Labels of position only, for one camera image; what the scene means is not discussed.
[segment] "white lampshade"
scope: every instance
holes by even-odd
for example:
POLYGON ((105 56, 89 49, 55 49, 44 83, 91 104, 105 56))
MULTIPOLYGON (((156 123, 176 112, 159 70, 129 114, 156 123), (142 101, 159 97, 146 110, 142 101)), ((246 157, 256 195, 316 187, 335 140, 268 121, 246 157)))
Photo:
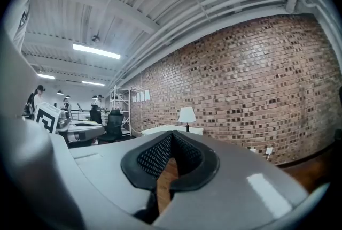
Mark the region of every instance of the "white lampshade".
POLYGON ((181 108, 179 122, 195 122, 196 117, 192 108, 181 108))

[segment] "black office chair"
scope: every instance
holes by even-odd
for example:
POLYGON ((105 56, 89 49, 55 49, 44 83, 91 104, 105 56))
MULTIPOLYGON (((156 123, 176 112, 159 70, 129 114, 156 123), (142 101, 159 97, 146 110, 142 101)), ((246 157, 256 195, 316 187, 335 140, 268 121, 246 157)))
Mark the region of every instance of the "black office chair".
POLYGON ((98 141, 112 143, 121 139, 122 121, 123 121, 123 114, 120 113, 120 110, 112 110, 111 113, 108 115, 108 124, 106 128, 107 132, 101 135, 98 138, 98 141))
POLYGON ((98 108, 98 105, 92 104, 91 105, 91 110, 90 110, 90 120, 97 122, 98 124, 102 124, 101 120, 101 111, 98 108))

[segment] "wooden floor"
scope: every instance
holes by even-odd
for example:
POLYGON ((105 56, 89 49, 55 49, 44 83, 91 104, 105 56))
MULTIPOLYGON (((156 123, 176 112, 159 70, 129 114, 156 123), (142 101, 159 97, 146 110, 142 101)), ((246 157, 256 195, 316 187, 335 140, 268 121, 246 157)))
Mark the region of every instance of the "wooden floor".
MULTIPOLYGON (((321 184, 331 181, 332 178, 332 149, 308 161, 295 166, 283 168, 311 193, 321 184)), ((170 203, 169 185, 178 178, 175 159, 171 159, 157 182, 157 197, 159 212, 162 213, 170 203)))
POLYGON ((332 179, 332 149, 307 162, 284 168, 309 193, 332 179))

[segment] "office chair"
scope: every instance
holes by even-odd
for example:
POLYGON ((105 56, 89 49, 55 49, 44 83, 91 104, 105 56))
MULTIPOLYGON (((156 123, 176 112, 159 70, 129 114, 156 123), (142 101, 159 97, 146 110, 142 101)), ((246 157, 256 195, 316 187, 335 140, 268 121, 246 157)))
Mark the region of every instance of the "office chair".
POLYGON ((106 133, 98 138, 99 142, 112 143, 122 137, 121 125, 123 121, 123 114, 120 110, 112 110, 108 115, 108 124, 106 133))

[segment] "black cap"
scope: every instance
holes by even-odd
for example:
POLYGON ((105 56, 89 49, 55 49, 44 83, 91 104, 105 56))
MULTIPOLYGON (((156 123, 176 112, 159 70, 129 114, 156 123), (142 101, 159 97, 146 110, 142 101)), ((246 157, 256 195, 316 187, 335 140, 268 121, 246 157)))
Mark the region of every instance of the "black cap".
POLYGON ((37 89, 40 90, 40 91, 45 91, 45 88, 44 88, 42 85, 39 85, 39 86, 37 87, 37 89))

